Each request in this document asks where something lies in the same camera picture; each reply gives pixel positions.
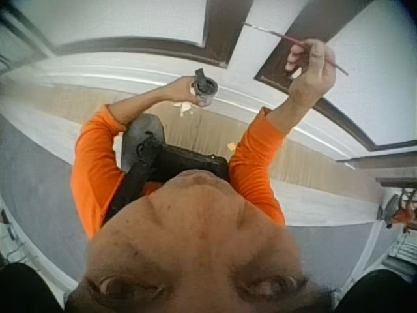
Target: gray pants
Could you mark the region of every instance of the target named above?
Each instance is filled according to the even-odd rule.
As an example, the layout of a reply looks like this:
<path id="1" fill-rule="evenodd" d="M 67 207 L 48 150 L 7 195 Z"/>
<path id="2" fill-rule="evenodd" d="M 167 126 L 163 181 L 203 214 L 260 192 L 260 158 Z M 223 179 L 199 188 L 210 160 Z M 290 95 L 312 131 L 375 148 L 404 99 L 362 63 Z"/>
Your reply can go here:
<path id="1" fill-rule="evenodd" d="M 139 160 L 136 148 L 147 138 L 147 132 L 152 132 L 157 140 L 165 143 L 164 126 L 161 120 L 153 114 L 141 114 L 130 123 L 128 130 L 123 134 L 122 171 L 127 173 L 133 164 Z"/>

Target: orange long-sleeve shirt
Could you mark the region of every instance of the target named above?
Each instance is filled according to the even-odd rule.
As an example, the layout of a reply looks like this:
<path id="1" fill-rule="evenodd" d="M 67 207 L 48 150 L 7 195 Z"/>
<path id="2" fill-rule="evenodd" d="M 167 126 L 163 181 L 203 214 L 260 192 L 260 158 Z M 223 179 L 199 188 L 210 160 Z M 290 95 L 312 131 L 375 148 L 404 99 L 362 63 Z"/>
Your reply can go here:
<path id="1" fill-rule="evenodd" d="M 285 136 L 265 118 L 263 108 L 248 127 L 229 162 L 232 187 L 267 214 L 285 225 L 280 205 L 270 187 L 268 167 Z M 71 189 L 78 215 L 88 238 L 100 229 L 110 201 L 125 173 L 116 165 L 113 139 L 126 127 L 117 122 L 104 106 L 81 130 L 72 167 Z M 147 183 L 144 194 L 162 184 Z"/>

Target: person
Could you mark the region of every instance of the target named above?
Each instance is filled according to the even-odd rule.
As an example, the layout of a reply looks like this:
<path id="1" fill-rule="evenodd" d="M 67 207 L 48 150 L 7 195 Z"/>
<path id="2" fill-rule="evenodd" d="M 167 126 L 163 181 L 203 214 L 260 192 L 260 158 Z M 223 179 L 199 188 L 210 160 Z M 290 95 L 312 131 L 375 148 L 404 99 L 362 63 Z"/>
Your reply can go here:
<path id="1" fill-rule="evenodd" d="M 335 68 L 326 62 L 335 61 L 334 52 L 318 40 L 305 44 L 310 49 L 291 48 L 286 64 L 287 70 L 301 65 L 302 75 L 292 82 L 282 105 L 262 108 L 248 127 L 229 162 L 230 183 L 199 170 L 164 185 L 147 183 L 142 197 L 102 227 L 126 175 L 116 165 L 113 138 L 163 100 L 197 104 L 190 93 L 194 78 L 181 77 L 105 105 L 83 126 L 71 187 L 91 242 L 86 272 L 69 295 L 66 312 L 328 307 L 325 293 L 309 288 L 313 284 L 302 271 L 268 180 L 268 167 L 286 135 L 335 83 Z"/>
<path id="2" fill-rule="evenodd" d="M 405 189 L 402 190 L 401 195 L 399 197 L 398 201 L 398 210 L 394 213 L 394 215 L 390 219 L 390 223 L 387 224 L 387 228 L 392 228 L 392 224 L 406 224 L 409 222 L 412 222 L 417 215 L 417 209 L 414 209 L 412 207 L 412 199 L 414 198 L 415 194 L 417 192 L 417 188 L 415 188 L 407 201 L 405 202 L 405 205 L 403 206 L 403 198 L 405 195 Z"/>

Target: wooden floor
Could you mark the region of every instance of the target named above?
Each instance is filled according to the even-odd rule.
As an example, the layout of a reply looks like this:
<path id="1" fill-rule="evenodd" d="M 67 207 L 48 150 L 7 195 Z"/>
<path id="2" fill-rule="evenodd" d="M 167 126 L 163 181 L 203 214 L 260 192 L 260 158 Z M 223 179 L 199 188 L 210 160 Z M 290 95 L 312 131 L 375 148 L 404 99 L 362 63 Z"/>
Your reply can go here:
<path id="1" fill-rule="evenodd" d="M 114 103 L 132 95 L 76 86 L 14 86 L 7 93 L 43 112 L 82 124 L 103 104 Z M 229 143 L 238 143 L 248 125 L 240 121 L 194 108 L 193 114 L 179 114 L 179 108 L 162 102 L 149 110 L 165 127 L 167 143 L 203 154 L 227 159 L 233 154 Z M 270 177 L 331 194 L 373 203 L 382 199 L 382 188 L 375 179 L 360 170 L 323 156 L 299 143 L 286 140 L 270 168 Z"/>

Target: person in background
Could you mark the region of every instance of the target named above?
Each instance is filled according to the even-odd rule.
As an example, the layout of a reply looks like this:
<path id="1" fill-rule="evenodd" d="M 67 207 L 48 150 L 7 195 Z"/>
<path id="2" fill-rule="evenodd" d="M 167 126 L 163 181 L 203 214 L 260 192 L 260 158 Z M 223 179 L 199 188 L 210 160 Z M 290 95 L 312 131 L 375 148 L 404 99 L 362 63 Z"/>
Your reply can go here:
<path id="1" fill-rule="evenodd" d="M 113 138 L 163 100 L 189 101 L 182 77 L 104 106 L 76 144 L 71 187 L 91 242 L 87 270 L 65 312 L 324 312 L 327 293 L 303 273 L 300 256 L 268 179 L 286 135 L 335 83 L 333 51 L 318 40 L 293 46 L 287 70 L 301 65 L 288 99 L 263 108 L 229 162 L 230 183 L 200 170 L 164 185 L 148 183 L 140 199 L 102 222 L 125 173 Z"/>
<path id="2" fill-rule="evenodd" d="M 403 201 L 404 195 L 405 195 L 405 189 L 403 189 L 399 201 L 398 201 L 398 210 L 395 212 L 395 214 L 392 216 L 390 223 L 386 226 L 387 228 L 391 228 L 392 224 L 406 224 L 409 222 L 412 222 L 417 215 L 417 209 L 413 207 L 413 198 L 416 195 L 417 188 L 415 188 L 407 201 Z"/>

